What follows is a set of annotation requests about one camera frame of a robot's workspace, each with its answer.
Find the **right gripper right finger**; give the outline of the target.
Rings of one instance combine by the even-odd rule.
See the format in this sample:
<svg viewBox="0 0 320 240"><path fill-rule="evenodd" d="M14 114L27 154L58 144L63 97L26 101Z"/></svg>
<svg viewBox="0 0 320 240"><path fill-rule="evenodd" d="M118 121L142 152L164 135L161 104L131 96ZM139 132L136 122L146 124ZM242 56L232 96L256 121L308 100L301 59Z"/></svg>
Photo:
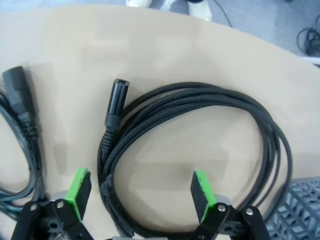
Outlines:
<svg viewBox="0 0 320 240"><path fill-rule="evenodd" d="M216 240L218 235L230 240L271 240L259 209L238 210L218 202L203 170L193 172L191 196L199 221L191 240Z"/></svg>

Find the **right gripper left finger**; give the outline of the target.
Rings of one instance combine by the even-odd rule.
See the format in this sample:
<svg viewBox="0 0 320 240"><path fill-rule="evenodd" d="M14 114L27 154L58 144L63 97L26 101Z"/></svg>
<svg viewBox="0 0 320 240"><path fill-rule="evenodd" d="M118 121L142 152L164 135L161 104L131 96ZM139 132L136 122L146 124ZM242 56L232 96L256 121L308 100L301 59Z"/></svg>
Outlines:
<svg viewBox="0 0 320 240"><path fill-rule="evenodd" d="M79 168L63 198L27 202L14 228L14 240L92 240L82 223L91 189L90 171Z"/></svg>

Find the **black braided cable barrel connector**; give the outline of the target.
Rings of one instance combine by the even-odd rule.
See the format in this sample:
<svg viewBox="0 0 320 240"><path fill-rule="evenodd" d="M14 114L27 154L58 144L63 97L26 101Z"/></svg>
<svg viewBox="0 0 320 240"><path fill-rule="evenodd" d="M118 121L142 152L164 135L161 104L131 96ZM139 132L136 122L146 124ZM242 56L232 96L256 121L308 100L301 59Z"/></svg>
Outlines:
<svg viewBox="0 0 320 240"><path fill-rule="evenodd" d="M287 194L293 173L290 145L269 112L244 93L202 82L165 85L125 105L129 84L122 79L113 83L105 118L106 130L97 155L100 196L120 235L123 238L140 235L146 240L191 240L194 231L155 231L137 223L116 194L114 174L125 151L148 131L177 116L210 106L241 109L256 121L263 147L261 167L247 197L234 208L258 208L265 224Z"/></svg>

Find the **black power cable schuko plug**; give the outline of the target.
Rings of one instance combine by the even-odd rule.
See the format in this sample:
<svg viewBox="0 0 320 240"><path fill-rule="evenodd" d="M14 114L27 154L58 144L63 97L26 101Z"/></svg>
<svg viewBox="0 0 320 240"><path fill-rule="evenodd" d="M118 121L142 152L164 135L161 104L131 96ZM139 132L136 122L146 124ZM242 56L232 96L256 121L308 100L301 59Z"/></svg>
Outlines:
<svg viewBox="0 0 320 240"><path fill-rule="evenodd" d="M0 213L17 221L23 206L14 201L33 194L33 201L44 202L45 183L39 146L37 115L24 68L16 66L2 73L5 93L0 92L0 115L13 131L29 168L29 180L22 190L14 193L0 188Z"/></svg>

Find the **grey plastic lattice basket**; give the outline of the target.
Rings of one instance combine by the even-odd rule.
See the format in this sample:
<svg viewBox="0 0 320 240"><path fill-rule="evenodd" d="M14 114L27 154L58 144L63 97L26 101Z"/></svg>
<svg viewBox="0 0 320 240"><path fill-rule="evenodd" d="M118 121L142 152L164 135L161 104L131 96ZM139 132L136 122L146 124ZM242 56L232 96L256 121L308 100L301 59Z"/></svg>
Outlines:
<svg viewBox="0 0 320 240"><path fill-rule="evenodd" d="M271 240L320 240L320 176L294 179L266 228Z"/></svg>

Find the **white sneaker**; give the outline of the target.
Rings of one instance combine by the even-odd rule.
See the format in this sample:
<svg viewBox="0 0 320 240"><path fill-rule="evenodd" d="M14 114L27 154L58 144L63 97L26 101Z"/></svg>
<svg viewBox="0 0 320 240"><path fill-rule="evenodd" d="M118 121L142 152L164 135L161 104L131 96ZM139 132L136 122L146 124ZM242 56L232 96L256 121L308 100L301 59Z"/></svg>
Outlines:
<svg viewBox="0 0 320 240"><path fill-rule="evenodd" d="M212 20L212 12L208 0L187 0L189 15L205 21Z"/></svg>
<svg viewBox="0 0 320 240"><path fill-rule="evenodd" d="M129 7L148 8L153 0L126 0Z"/></svg>

